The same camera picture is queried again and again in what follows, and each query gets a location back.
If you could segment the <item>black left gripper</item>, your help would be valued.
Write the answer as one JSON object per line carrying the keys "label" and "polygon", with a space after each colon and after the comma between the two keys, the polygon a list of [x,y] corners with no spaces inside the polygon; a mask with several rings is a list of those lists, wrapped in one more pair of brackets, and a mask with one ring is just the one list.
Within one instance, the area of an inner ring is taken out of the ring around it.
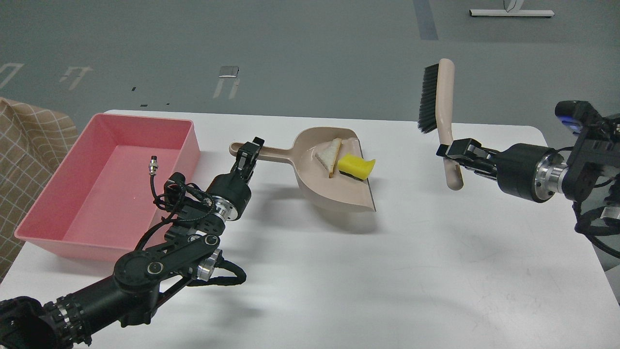
{"label": "black left gripper", "polygon": [[254,169],[259,154],[264,145],[264,140],[255,137],[252,142],[242,145],[235,155],[235,163],[231,173],[216,176],[208,186],[206,192],[216,200],[226,201],[228,221],[236,221],[241,218],[250,199],[251,189],[248,182],[254,174]]}

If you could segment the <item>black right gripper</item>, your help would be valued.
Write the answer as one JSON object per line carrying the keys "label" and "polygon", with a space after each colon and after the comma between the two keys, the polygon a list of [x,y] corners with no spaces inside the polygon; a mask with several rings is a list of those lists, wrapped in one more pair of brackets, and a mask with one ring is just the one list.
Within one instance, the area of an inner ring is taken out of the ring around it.
{"label": "black right gripper", "polygon": [[525,143],[499,152],[465,138],[450,145],[440,144],[436,156],[454,160],[478,176],[496,181],[508,195],[536,203],[544,203],[561,193],[560,177],[567,169],[558,150]]}

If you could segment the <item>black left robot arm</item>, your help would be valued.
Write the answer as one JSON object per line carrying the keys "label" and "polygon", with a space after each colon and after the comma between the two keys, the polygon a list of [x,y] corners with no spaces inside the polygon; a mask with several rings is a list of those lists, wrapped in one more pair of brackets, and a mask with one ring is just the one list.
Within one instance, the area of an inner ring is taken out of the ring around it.
{"label": "black left robot arm", "polygon": [[90,345],[92,335],[111,323],[149,324],[159,307],[184,287],[235,286],[246,272],[220,250],[228,221],[236,221],[251,198],[264,140],[241,145],[230,172],[216,176],[207,190],[173,173],[154,203],[168,216],[120,257],[113,274],[79,291],[40,303],[20,296],[1,302],[3,349],[71,349]]}

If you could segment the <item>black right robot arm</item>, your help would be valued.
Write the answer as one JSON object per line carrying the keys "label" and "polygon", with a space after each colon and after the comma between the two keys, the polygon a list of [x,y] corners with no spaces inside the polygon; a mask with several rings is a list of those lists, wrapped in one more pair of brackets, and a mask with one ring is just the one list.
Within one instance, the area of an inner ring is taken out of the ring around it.
{"label": "black right robot arm", "polygon": [[619,234],[619,115],[604,117],[587,101],[561,101],[555,116],[573,135],[561,149],[518,143],[499,152],[472,138],[441,145],[437,155],[495,181],[506,194],[536,203],[562,194],[572,202],[575,231],[618,257],[602,237]]}

